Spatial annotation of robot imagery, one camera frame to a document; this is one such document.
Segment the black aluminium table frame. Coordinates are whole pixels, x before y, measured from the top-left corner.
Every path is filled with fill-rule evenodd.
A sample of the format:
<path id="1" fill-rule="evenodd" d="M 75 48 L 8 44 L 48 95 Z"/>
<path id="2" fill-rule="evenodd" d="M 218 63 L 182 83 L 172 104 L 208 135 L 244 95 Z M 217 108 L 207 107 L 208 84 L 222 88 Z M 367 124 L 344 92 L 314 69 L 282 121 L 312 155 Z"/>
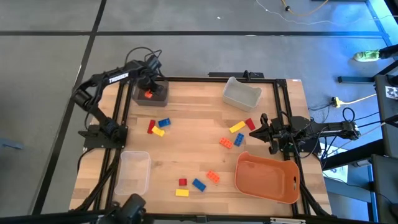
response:
<path id="1" fill-rule="evenodd" d="M 237 109 L 222 100 L 225 78 L 171 77 L 169 103 L 163 108 L 131 103 L 127 116 L 126 150 L 146 151 L 151 158 L 149 188 L 143 195 L 146 210 L 155 214 L 239 215 L 244 218 L 292 217 L 303 214 L 301 200 L 295 204 L 253 197 L 241 193 L 234 184 L 236 161 L 242 152 L 269 157 L 268 144 L 246 136 L 242 146 L 228 149 L 221 138 L 234 140 L 229 128 L 251 118 L 259 126 L 265 113 L 274 118 L 279 110 L 308 117 L 309 112 L 300 80 L 287 80 L 281 87 L 275 80 L 255 78 L 253 87 L 262 89 L 259 104 L 250 112 Z M 171 125 L 160 128 L 158 120 L 169 118 Z M 148 134 L 150 120 L 165 131 L 163 137 Z M 220 176 L 215 184 L 206 173 Z M 179 186 L 179 179 L 187 179 Z M 204 192 L 192 185 L 199 179 L 206 185 Z M 177 197 L 177 189 L 188 189 L 188 197 Z"/>

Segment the clear plastic bin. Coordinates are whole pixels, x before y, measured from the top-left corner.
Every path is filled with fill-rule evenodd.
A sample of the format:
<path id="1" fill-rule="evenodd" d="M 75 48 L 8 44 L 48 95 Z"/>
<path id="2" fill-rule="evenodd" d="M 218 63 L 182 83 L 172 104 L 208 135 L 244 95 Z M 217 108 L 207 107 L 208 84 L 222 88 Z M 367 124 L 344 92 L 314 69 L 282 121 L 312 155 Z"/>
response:
<path id="1" fill-rule="evenodd" d="M 116 195 L 144 195 L 149 188 L 151 158 L 146 151 L 124 151 L 121 153 L 121 166 Z"/>

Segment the black floor bar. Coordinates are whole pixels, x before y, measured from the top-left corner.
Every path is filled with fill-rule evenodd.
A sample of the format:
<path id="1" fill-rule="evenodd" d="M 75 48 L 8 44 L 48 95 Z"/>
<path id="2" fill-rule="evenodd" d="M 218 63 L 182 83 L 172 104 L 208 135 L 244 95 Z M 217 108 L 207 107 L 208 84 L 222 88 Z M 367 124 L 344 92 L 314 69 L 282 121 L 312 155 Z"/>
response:
<path id="1" fill-rule="evenodd" d="M 338 83 L 374 83 L 373 77 L 338 77 Z"/>

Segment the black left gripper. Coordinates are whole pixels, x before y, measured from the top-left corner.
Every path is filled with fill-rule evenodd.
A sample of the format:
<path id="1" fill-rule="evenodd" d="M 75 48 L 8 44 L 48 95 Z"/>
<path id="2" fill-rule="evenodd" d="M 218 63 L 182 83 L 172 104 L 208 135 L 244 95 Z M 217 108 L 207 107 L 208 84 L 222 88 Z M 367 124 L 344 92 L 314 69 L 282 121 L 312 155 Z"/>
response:
<path id="1" fill-rule="evenodd" d="M 155 79 L 158 77 L 156 72 L 144 72 L 137 76 L 136 85 L 141 92 L 146 93 L 148 90 L 155 90 L 156 95 L 165 94 L 165 86 L 156 84 Z"/>

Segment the dark grey translucent bin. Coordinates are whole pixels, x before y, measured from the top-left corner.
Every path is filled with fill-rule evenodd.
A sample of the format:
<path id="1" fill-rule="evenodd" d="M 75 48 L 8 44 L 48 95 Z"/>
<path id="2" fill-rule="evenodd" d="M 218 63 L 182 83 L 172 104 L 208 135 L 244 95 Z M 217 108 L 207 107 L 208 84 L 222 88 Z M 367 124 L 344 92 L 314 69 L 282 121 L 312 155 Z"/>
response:
<path id="1" fill-rule="evenodd" d="M 156 84 L 163 87 L 163 90 L 160 92 L 159 95 L 153 94 L 151 98 L 146 98 L 144 95 L 144 91 L 139 89 L 138 87 L 135 87 L 131 98 L 139 106 L 165 107 L 169 101 L 169 82 L 162 81 L 156 82 Z"/>

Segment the person's shoe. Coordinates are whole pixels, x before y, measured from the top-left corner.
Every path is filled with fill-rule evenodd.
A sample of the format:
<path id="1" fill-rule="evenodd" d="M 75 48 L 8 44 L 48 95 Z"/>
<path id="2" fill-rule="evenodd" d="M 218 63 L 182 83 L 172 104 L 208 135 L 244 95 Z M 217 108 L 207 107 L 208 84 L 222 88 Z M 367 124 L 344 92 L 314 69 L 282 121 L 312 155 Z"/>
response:
<path id="1" fill-rule="evenodd" d="M 357 62 L 375 62 L 380 59 L 380 56 L 378 50 L 367 50 L 355 53 L 353 58 Z"/>

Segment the black bracket on frame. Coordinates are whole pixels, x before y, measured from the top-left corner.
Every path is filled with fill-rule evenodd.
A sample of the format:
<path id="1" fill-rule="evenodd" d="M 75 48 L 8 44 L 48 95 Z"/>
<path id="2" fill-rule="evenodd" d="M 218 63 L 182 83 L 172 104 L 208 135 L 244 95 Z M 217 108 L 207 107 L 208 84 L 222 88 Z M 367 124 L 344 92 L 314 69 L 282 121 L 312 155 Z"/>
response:
<path id="1" fill-rule="evenodd" d="M 264 74 L 260 72 L 249 72 L 245 70 L 243 72 L 210 72 L 209 77 L 220 78 L 220 77 L 235 77 L 235 78 L 264 78 Z"/>

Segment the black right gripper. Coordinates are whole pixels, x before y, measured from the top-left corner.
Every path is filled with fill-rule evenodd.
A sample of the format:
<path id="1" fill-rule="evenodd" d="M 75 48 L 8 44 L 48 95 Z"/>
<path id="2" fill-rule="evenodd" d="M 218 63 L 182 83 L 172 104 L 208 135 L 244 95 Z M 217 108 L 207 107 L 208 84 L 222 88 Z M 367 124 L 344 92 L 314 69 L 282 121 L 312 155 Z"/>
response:
<path id="1" fill-rule="evenodd" d="M 265 113 L 261 114 L 261 127 L 251 131 L 249 135 L 261 141 L 268 142 L 270 144 L 270 154 L 276 154 L 280 151 L 279 140 L 287 139 L 287 126 L 279 118 L 271 119 L 270 124 L 268 121 L 267 115 Z"/>

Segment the black-white fiducial marker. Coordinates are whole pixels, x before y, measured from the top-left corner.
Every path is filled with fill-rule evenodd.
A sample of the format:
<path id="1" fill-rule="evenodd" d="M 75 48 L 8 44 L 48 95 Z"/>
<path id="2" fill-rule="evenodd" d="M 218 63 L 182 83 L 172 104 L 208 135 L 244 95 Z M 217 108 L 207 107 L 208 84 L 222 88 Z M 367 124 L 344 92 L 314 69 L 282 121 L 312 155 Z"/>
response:
<path id="1" fill-rule="evenodd" d="M 385 86 L 385 93 L 387 98 L 398 100 L 398 87 Z"/>

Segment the black side table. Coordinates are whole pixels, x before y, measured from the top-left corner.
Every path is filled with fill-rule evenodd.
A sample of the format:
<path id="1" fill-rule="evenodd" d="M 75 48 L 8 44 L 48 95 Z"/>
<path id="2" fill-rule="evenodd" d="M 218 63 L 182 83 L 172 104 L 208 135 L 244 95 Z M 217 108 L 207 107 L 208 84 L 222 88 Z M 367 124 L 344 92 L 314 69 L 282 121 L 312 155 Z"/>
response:
<path id="1" fill-rule="evenodd" d="M 389 75 L 376 75 L 374 78 L 380 119 L 385 121 L 387 118 L 398 115 L 398 100 L 386 97 L 385 86 L 391 86 Z M 396 126 L 386 123 L 381 129 L 385 155 L 398 158 L 398 121 L 396 121 Z"/>

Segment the long thin yellow block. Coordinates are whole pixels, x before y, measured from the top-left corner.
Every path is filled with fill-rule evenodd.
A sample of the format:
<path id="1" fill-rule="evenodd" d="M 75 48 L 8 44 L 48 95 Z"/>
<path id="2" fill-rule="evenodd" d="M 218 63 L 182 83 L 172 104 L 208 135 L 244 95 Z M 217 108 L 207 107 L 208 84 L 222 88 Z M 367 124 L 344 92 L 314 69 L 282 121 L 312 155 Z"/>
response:
<path id="1" fill-rule="evenodd" d="M 235 124 L 234 126 L 229 128 L 229 131 L 231 134 L 239 131 L 240 129 L 242 129 L 243 127 L 245 127 L 246 123 L 244 121 L 240 121 L 237 124 Z"/>

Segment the person's leg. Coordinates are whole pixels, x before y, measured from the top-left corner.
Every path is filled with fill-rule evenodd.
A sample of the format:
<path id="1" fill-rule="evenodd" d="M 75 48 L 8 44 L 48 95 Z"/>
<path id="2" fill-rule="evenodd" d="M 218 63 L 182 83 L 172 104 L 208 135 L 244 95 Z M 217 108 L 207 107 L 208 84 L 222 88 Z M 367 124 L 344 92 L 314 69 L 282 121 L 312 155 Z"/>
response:
<path id="1" fill-rule="evenodd" d="M 398 44 L 384 47 L 383 49 L 379 49 L 378 52 L 380 59 L 398 57 Z"/>

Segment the white plastic bin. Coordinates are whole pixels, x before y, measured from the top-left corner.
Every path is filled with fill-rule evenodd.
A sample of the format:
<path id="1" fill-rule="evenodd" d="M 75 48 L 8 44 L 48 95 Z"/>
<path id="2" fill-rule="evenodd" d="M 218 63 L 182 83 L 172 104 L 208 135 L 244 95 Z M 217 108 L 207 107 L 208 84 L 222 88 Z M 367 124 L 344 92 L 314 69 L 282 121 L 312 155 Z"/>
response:
<path id="1" fill-rule="evenodd" d="M 222 100 L 243 111 L 252 111 L 259 103 L 262 89 L 254 88 L 237 81 L 235 77 L 229 77 L 223 89 Z"/>

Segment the orange plastic bin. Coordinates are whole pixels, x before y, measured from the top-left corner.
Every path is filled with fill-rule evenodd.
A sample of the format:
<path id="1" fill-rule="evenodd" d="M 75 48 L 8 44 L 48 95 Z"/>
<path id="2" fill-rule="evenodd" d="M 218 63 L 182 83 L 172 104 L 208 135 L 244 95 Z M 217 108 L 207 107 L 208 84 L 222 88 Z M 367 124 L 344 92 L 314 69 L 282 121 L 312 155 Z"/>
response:
<path id="1" fill-rule="evenodd" d="M 243 194 L 293 204 L 300 195 L 300 170 L 293 161 L 278 161 L 243 152 L 234 184 Z"/>

